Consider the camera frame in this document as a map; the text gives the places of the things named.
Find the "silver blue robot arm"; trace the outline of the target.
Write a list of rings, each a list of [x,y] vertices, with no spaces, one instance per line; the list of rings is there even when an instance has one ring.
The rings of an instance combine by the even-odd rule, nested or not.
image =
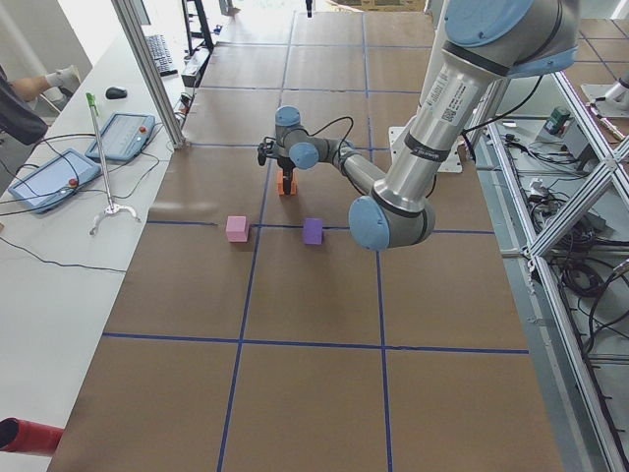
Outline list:
[[[433,51],[443,65],[387,171],[344,139],[311,135],[293,106],[276,110],[275,135],[259,144],[257,160],[276,160],[286,180],[295,168],[333,165],[361,192],[348,213],[360,246],[383,251],[418,244],[435,224],[429,186],[487,87],[570,67],[580,19],[578,1],[452,1],[442,21],[443,45]]]

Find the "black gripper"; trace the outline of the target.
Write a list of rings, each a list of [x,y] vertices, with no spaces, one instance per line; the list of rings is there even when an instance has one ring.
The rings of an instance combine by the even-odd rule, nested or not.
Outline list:
[[[282,171],[279,171],[279,195],[285,196],[287,193],[294,193],[294,162],[288,157],[277,158],[277,162]]]

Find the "white gloved hand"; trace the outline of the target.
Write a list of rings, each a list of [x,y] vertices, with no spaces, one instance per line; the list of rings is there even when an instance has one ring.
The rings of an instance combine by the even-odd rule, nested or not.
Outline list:
[[[45,75],[45,80],[52,88],[65,90],[68,93],[74,93],[81,83],[80,73],[75,65],[48,73]]]

